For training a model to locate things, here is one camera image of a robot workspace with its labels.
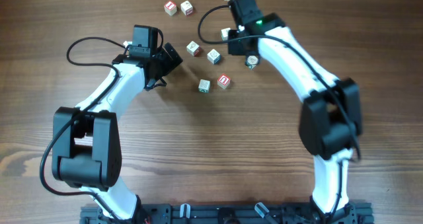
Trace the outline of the green letter B pineapple block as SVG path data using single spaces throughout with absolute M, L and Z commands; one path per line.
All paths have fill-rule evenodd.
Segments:
M 253 70 L 260 63 L 259 56 L 247 56 L 245 60 L 245 65 Z

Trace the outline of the yellow letter C block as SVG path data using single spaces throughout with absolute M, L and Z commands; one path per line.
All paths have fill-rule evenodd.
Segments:
M 195 41 L 191 41 L 187 45 L 186 50 L 190 55 L 196 57 L 201 52 L 201 47 L 197 43 L 195 43 Z

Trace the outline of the blue letter P yarn block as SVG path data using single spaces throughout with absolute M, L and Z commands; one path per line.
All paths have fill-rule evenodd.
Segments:
M 221 59 L 221 54 L 217 50 L 212 49 L 208 52 L 207 57 L 212 64 L 217 64 Z

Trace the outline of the red letter U block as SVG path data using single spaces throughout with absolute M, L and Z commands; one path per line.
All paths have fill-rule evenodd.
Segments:
M 231 78 L 226 74 L 221 74 L 217 80 L 217 85 L 222 89 L 226 89 L 231 82 Z

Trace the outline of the letter A soccer block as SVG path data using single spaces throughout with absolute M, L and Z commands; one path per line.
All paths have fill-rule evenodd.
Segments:
M 199 82 L 199 85 L 198 85 L 198 90 L 201 93 L 209 93 L 210 85 L 211 85 L 210 81 L 205 80 L 205 79 L 201 79 L 200 82 Z

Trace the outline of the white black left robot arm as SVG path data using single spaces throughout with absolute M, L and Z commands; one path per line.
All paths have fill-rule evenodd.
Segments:
M 89 195 L 105 221 L 149 223 L 139 196 L 120 178 L 118 120 L 139 93 L 166 86 L 164 76 L 182 58 L 170 43 L 150 56 L 131 44 L 128 49 L 109 64 L 108 77 L 89 98 L 56 110 L 54 136 L 45 154 L 52 156 L 54 178 L 74 188 L 74 196 Z

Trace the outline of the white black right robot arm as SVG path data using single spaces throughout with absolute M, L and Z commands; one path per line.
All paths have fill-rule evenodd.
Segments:
M 320 66 L 272 13 L 235 15 L 228 35 L 231 55 L 258 56 L 272 64 L 302 103 L 299 136 L 313 156 L 313 205 L 325 219 L 349 202 L 348 165 L 359 157 L 362 134 L 360 93 L 352 79 L 341 80 Z

